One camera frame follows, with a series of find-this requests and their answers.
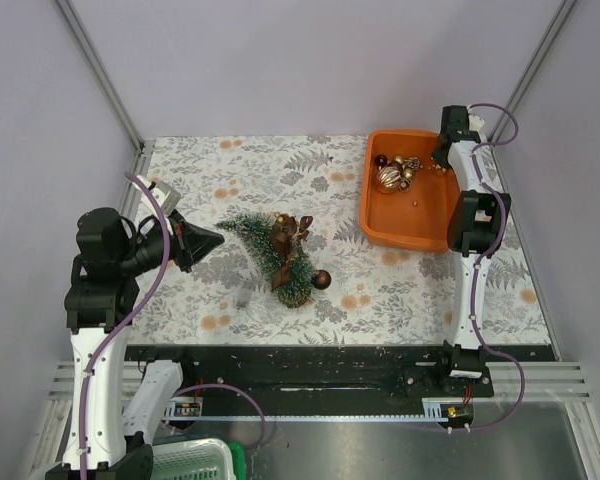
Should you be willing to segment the dark brown bauble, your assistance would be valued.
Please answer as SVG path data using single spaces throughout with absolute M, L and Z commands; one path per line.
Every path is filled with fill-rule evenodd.
M 332 277 L 326 270 L 317 270 L 311 282 L 315 289 L 326 290 L 332 283 Z

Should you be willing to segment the brown ribbon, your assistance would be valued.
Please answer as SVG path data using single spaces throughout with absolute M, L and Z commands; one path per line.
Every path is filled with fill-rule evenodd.
M 298 224 L 298 229 L 296 231 L 296 239 L 298 242 L 304 241 L 307 239 L 309 235 L 309 227 L 313 222 L 312 216 L 302 216 L 300 222 Z

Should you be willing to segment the small green christmas tree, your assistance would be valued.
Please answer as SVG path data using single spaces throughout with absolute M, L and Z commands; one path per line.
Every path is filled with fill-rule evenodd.
M 316 268 L 303 247 L 307 239 L 300 241 L 294 249 L 291 282 L 275 291 L 271 290 L 271 281 L 280 265 L 279 258 L 270 242 L 271 230 L 277 216 L 263 212 L 242 212 L 216 223 L 215 226 L 235 235 L 242 242 L 248 255 L 269 284 L 270 291 L 277 295 L 278 300 L 284 306 L 299 308 L 311 296 L 314 288 L 311 280 Z

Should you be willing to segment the brown ribbon bow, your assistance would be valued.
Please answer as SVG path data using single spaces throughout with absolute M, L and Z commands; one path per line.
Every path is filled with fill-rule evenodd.
M 293 236 L 277 236 L 271 230 L 270 242 L 280 262 L 271 281 L 271 290 L 275 291 L 279 287 L 286 286 L 291 282 L 291 263 L 294 260 L 294 249 L 297 247 L 298 241 L 296 234 Z

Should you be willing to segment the orange plastic bin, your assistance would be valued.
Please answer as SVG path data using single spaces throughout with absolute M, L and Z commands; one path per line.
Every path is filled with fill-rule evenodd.
M 369 243 L 429 253 L 445 253 L 447 229 L 460 189 L 452 170 L 435 167 L 435 132 L 384 129 L 367 141 L 360 193 L 359 224 Z M 384 193 L 376 186 L 374 160 L 385 155 L 417 157 L 422 164 L 406 192 Z

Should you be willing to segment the small gold striped bauble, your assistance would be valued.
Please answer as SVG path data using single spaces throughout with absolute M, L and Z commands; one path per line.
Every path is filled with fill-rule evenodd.
M 432 166 L 431 169 L 436 173 L 436 174 L 444 174 L 447 169 L 444 166 L 441 166 L 439 163 L 437 163 L 435 160 L 432 161 Z

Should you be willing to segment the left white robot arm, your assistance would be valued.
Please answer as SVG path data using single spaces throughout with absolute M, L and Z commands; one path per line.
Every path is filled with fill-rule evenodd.
M 169 262 L 190 272 L 224 238 L 187 222 L 178 212 L 139 226 L 113 208 L 77 222 L 71 285 L 65 297 L 74 358 L 71 426 L 61 462 L 47 479 L 148 479 L 152 443 L 173 394 L 197 382 L 183 361 L 151 361 L 130 403 L 122 401 L 125 353 L 134 317 L 147 304 L 137 277 L 164 275 Z

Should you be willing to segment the clear led battery box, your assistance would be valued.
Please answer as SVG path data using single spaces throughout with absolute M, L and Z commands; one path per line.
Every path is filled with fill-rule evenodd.
M 236 294 L 236 302 L 235 302 L 236 308 L 237 309 L 246 308 L 251 301 L 253 293 L 254 293 L 254 288 L 250 284 L 242 285 L 238 289 L 238 292 Z

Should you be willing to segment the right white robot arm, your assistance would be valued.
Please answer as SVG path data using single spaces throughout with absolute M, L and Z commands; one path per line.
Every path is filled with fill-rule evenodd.
M 484 299 L 511 199 L 488 184 L 484 161 L 478 158 L 482 146 L 479 132 L 471 126 L 469 108 L 445 106 L 432 160 L 453 171 L 460 195 L 447 228 L 447 245 L 455 265 L 452 323 L 434 374 L 437 388 L 449 396 L 490 387 L 482 333 Z

